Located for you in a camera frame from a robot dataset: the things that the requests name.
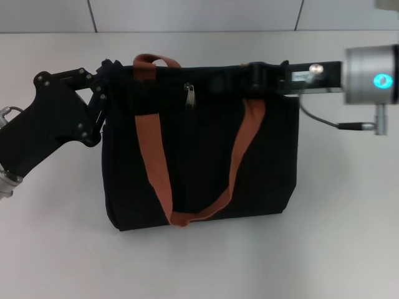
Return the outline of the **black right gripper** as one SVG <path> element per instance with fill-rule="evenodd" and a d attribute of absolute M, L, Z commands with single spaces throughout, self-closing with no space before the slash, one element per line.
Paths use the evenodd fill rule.
<path fill-rule="evenodd" d="M 314 64 L 321 65 L 323 71 L 316 75 L 309 83 L 307 79 L 310 75 L 310 67 Z M 254 74 L 262 72 L 282 72 L 282 65 L 267 64 L 265 62 L 250 62 L 241 64 L 241 67 L 248 69 Z M 263 96 L 277 93 L 279 89 L 279 79 L 271 76 L 253 77 L 249 83 L 250 96 Z M 342 63 L 333 62 L 313 62 L 305 64 L 287 64 L 285 75 L 280 79 L 280 94 L 297 95 L 320 94 L 320 93 L 340 93 L 342 91 Z"/>

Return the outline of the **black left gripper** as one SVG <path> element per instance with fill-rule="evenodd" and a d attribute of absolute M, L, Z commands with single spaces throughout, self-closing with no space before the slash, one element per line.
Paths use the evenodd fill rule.
<path fill-rule="evenodd" d="M 108 110 L 102 90 L 122 86 L 122 64 L 103 60 L 92 75 L 85 69 L 34 78 L 34 101 L 1 128 L 1 166 L 25 177 L 65 143 L 99 144 Z"/>

